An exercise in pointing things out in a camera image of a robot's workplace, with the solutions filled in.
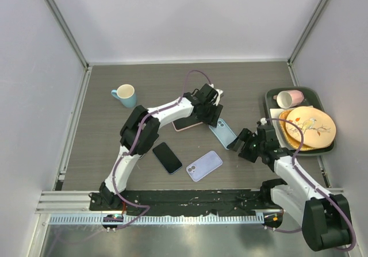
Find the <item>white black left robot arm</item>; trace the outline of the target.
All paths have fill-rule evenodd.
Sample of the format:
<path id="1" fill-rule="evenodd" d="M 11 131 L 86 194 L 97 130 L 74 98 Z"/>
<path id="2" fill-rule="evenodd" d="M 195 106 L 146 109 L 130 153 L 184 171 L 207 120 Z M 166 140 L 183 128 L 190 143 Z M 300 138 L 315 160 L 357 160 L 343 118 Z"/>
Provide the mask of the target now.
<path id="1" fill-rule="evenodd" d="M 137 163 L 159 138 L 160 128 L 182 118 L 194 115 L 206 125 L 216 126 L 223 109 L 220 99 L 223 91 L 204 84 L 199 90 L 183 93 L 177 99 L 154 108 L 139 105 L 134 108 L 120 130 L 118 157 L 109 176 L 101 183 L 97 195 L 99 204 L 109 210 L 122 205 L 120 194 L 127 187 L 128 178 Z"/>

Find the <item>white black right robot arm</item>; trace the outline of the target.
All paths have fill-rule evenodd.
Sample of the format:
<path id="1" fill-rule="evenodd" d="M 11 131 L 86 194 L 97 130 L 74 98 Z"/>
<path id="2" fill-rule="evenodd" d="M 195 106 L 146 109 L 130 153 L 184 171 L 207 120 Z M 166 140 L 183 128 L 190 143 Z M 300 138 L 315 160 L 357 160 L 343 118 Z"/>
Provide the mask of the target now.
<path id="1" fill-rule="evenodd" d="M 287 211 L 300 225 L 310 249 L 345 251 L 356 245 L 347 198 L 320 186 L 299 165 L 294 153 L 280 146 L 272 125 L 259 125 L 255 133 L 244 128 L 227 148 L 250 162 L 261 158 L 278 175 L 262 183 L 260 203 Z"/>

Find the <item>light blue phone case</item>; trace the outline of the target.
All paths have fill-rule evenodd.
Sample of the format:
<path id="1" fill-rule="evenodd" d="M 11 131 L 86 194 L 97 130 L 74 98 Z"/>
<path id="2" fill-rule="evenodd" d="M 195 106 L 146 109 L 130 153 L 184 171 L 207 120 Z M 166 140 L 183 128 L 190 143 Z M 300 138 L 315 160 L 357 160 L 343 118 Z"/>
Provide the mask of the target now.
<path id="1" fill-rule="evenodd" d="M 229 150 L 228 146 L 237 138 L 233 130 L 222 118 L 217 120 L 215 127 L 209 125 L 209 129 L 226 150 Z"/>

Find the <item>lavender phone case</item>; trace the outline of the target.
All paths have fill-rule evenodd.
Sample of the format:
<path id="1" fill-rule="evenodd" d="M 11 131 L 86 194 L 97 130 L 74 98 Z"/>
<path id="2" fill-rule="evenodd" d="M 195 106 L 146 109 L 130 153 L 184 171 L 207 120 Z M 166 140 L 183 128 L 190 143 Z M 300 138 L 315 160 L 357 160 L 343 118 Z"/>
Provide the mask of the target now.
<path id="1" fill-rule="evenodd" d="M 219 168 L 223 164 L 221 158 L 214 151 L 210 151 L 186 167 L 186 172 L 194 182 Z"/>

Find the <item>woven orange plate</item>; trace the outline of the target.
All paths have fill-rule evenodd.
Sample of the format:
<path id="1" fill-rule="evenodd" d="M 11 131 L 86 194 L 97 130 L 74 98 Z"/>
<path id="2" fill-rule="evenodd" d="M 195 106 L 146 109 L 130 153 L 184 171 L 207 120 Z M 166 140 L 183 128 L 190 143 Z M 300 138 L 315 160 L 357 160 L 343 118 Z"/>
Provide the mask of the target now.
<path id="1" fill-rule="evenodd" d="M 279 119 L 285 120 L 291 111 L 292 111 L 291 109 L 282 111 L 281 114 L 279 115 Z M 292 130 L 296 131 L 297 135 L 300 135 L 300 132 L 296 128 L 294 128 L 293 126 L 284 121 L 279 121 L 278 123 L 288 145 L 291 146 L 293 149 L 297 149 L 300 146 L 300 142 L 294 139 L 291 135 L 289 135 L 289 133 L 287 132 L 287 128 L 292 128 Z"/>

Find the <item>pink white mug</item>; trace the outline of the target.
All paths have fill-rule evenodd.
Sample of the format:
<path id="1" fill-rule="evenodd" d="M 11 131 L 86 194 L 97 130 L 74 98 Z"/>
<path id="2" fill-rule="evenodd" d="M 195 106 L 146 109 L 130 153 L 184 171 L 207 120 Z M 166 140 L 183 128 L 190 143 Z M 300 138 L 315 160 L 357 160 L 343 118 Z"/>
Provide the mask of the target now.
<path id="1" fill-rule="evenodd" d="M 299 90 L 284 90 L 273 97 L 280 108 L 288 109 L 299 105 L 304 99 L 304 95 Z"/>

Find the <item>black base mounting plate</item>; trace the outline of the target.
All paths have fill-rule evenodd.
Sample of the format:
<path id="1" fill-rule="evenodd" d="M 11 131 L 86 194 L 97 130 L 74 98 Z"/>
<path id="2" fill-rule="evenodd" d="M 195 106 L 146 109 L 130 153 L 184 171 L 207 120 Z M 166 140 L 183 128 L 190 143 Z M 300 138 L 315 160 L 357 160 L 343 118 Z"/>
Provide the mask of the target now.
<path id="1" fill-rule="evenodd" d="M 140 205 L 139 208 L 124 204 L 115 197 L 111 205 L 99 193 L 90 193 L 91 211 L 108 211 L 137 216 L 145 205 L 150 207 L 147 216 L 197 217 L 215 214 L 224 216 L 254 215 L 256 210 L 280 209 L 266 202 L 259 190 L 126 190 L 121 195 L 128 201 Z"/>

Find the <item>dark green tray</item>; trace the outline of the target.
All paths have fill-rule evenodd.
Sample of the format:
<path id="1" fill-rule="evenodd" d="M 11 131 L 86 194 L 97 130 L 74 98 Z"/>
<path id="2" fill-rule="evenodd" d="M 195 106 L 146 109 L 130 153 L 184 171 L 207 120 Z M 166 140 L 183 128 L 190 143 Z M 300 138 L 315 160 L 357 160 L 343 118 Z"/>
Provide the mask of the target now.
<path id="1" fill-rule="evenodd" d="M 334 147 L 336 125 L 318 95 L 307 87 L 272 89 L 265 95 L 266 116 L 275 118 L 280 146 L 299 155 L 323 155 Z"/>

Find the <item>blue edged black smartphone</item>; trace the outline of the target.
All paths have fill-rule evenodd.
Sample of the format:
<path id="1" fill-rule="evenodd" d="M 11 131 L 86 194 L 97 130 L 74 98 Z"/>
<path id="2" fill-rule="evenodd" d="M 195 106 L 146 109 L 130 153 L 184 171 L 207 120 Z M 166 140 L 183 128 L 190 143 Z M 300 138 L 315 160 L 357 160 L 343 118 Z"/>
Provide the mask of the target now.
<path id="1" fill-rule="evenodd" d="M 165 142 L 153 148 L 152 152 L 170 175 L 174 174 L 182 167 L 182 162 Z"/>

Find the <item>blue ceramic mug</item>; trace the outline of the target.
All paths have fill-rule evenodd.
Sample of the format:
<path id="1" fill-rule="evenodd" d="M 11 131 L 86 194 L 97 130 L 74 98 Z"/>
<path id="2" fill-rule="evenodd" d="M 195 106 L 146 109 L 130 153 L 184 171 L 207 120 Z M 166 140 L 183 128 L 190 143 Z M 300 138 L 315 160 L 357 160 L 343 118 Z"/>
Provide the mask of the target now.
<path id="1" fill-rule="evenodd" d="M 111 91 L 111 95 L 119 100 L 126 108 L 134 108 L 137 104 L 135 88 L 132 85 L 124 84 Z"/>

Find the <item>yellow bird plate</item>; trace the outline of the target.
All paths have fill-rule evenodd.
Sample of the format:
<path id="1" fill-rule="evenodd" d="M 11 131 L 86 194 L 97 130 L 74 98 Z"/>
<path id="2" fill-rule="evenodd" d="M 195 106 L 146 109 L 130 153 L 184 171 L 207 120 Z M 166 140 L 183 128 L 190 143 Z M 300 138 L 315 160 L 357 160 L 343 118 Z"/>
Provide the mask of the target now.
<path id="1" fill-rule="evenodd" d="M 290 111 L 286 120 L 298 126 L 303 134 L 303 145 L 319 149 L 330 146 L 336 136 L 333 119 L 319 109 L 301 106 Z"/>

